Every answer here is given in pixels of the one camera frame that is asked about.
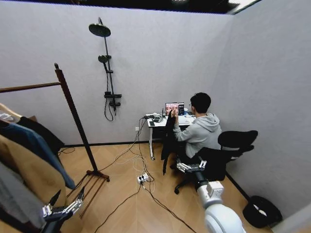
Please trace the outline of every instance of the black jacket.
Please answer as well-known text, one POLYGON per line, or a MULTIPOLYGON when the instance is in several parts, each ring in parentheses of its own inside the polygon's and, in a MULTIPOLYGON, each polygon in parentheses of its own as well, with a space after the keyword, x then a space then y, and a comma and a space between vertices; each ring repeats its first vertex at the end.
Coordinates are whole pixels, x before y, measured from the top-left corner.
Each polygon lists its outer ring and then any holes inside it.
POLYGON ((161 154, 161 160, 164 160, 163 163, 163 174, 166 172, 166 164, 169 158, 170 153, 176 151, 177 141, 175 139, 175 135, 173 132, 175 117, 171 117, 171 112, 169 113, 169 117, 166 121, 165 129, 164 129, 164 138, 163 138, 163 149, 161 154))

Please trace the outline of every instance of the laptop screen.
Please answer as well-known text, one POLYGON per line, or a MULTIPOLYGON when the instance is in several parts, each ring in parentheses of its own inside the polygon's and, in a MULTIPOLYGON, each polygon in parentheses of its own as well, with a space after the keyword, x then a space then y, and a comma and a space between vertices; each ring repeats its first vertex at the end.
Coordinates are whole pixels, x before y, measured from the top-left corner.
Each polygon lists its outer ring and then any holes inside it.
POLYGON ((171 110, 178 109, 178 115, 184 114, 185 103, 165 103, 165 115, 168 116, 171 110))

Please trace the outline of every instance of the robotic arm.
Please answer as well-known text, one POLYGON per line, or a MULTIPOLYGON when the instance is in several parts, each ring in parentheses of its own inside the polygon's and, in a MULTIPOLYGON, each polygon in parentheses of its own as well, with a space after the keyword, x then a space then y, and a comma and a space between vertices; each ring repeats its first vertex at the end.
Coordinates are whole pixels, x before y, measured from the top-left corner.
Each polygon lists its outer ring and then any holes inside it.
POLYGON ((56 233, 60 231, 63 223, 71 218, 82 206, 84 198, 84 187, 79 192, 76 200, 69 206, 54 207, 61 190, 59 190, 50 200, 50 202, 42 207, 43 218, 46 221, 41 233, 56 233))
POLYGON ((195 188, 205 209, 205 225, 211 233, 246 233, 239 216, 229 207, 222 205, 224 187, 219 181, 208 182, 202 174, 206 161, 186 165, 177 161, 177 168, 195 177, 195 188))

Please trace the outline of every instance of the desk leg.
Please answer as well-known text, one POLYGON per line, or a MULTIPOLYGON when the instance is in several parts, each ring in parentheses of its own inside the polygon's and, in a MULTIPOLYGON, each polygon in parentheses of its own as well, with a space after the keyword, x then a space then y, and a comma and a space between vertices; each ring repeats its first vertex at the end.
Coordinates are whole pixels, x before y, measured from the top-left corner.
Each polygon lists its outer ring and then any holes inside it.
POLYGON ((151 156, 151 160, 154 160, 156 158, 154 157, 154 154, 152 153, 152 132, 153 132, 153 128, 150 127, 149 129, 150 129, 150 138, 149 138, 150 156, 151 156))

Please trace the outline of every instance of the hand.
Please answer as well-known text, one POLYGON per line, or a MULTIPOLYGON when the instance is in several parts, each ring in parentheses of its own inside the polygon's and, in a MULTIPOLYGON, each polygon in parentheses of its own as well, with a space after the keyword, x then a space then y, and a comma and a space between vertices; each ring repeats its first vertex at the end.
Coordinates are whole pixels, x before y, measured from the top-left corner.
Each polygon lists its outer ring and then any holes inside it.
POLYGON ((175 109, 171 112, 171 117, 178 117, 178 110, 175 109))

